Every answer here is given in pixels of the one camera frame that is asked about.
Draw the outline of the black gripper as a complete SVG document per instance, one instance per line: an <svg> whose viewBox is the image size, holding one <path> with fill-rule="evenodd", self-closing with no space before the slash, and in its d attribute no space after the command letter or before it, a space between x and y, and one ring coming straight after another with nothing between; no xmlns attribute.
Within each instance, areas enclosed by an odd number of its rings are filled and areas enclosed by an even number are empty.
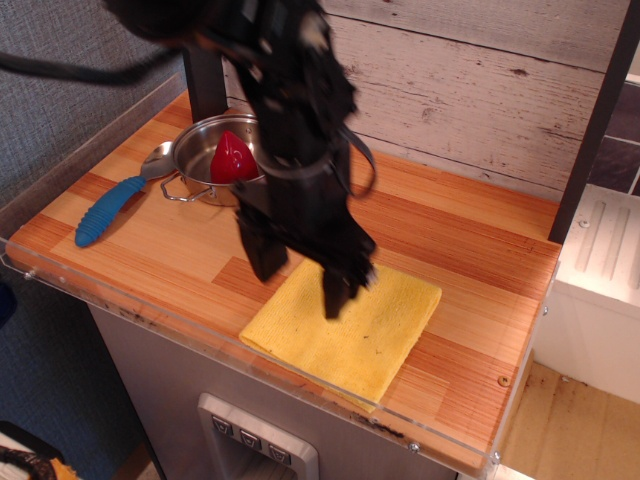
<svg viewBox="0 0 640 480"><path fill-rule="evenodd" d="M376 244L348 209L348 198L368 195L376 177L364 192L353 192L351 147L376 167L364 142L340 129L313 164L286 166L268 156L259 162L262 180L232 186L240 238L257 279L269 281L288 261L287 249L321 264L326 319L338 319L343 307L376 281L371 264Z"/></svg>

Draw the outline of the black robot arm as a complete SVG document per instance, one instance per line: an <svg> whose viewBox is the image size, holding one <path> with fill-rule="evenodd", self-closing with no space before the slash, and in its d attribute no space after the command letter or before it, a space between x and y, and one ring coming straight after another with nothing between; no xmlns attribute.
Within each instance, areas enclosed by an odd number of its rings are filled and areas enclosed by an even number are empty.
<svg viewBox="0 0 640 480"><path fill-rule="evenodd" d="M354 89L334 56L314 1L110 1L134 35L196 46L235 67L256 115L264 177L233 186L237 221L256 277L269 280L295 250L323 269L324 311L339 316L370 284L376 245L348 210L350 152L367 152L347 127Z"/></svg>

